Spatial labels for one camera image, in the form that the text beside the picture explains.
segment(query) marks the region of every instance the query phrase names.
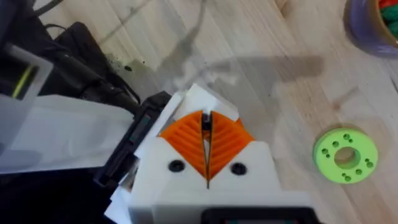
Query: green washer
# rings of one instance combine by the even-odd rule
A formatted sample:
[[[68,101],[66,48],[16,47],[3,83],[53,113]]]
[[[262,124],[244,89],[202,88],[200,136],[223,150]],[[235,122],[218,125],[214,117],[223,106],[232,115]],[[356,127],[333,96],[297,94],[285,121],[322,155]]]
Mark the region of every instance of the green washer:
[[[345,147],[353,148],[354,156],[344,164],[336,164],[336,153]],[[353,184],[374,171],[378,153],[376,145],[367,135],[351,128],[337,128],[317,141],[313,159],[327,179],[339,184]]]

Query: dark edge of device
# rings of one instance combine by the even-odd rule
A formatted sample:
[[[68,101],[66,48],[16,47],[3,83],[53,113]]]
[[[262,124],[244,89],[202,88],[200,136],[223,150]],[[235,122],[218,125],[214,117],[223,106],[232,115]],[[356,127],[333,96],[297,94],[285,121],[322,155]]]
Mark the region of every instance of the dark edge of device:
[[[118,185],[119,181],[137,160],[134,152],[170,99],[171,96],[163,91],[144,101],[141,110],[135,115],[127,133],[123,136],[105,166],[95,175],[94,181],[97,184],[102,187],[115,187],[115,185]]]
[[[224,224],[226,220],[295,220],[297,224],[320,224],[308,207],[233,207],[209,208],[201,215],[201,224]]]

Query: black screw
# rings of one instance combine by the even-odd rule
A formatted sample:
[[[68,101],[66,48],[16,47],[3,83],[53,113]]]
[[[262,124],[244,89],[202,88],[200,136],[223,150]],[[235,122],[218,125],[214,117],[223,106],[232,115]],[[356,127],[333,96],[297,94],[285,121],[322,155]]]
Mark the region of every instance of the black screw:
[[[173,160],[170,164],[169,164],[169,170],[171,172],[181,172],[183,171],[185,168],[185,164],[184,162],[182,162],[181,160]]]
[[[248,171],[248,168],[240,162],[236,162],[231,166],[231,172],[235,175],[244,175]]]

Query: screw hole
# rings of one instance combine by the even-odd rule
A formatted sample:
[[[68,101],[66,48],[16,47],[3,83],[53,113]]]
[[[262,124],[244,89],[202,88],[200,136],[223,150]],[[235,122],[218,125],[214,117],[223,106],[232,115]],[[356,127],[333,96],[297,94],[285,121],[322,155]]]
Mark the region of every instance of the screw hole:
[[[368,168],[372,168],[372,167],[373,167],[373,162],[368,162],[368,163],[366,164],[366,166],[367,166]]]
[[[126,70],[126,71],[128,71],[128,72],[131,72],[132,71],[132,69],[131,69],[131,67],[130,66],[124,66],[124,69]]]
[[[236,162],[231,166],[231,172],[235,175],[244,175],[248,171],[248,168],[240,162]]]
[[[185,168],[185,164],[184,162],[182,162],[181,160],[173,160],[170,164],[169,164],[169,171],[171,172],[181,172],[183,171]]]

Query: white plastic block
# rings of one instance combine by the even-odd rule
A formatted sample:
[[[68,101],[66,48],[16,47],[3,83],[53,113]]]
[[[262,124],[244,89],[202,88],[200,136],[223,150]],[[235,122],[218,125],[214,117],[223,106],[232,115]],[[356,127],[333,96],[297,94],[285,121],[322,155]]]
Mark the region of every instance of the white plastic block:
[[[233,121],[239,118],[238,109],[232,103],[208,87],[194,83],[187,91],[185,98],[175,112],[174,120],[178,120],[198,110],[203,110],[207,114],[210,111],[216,111]]]

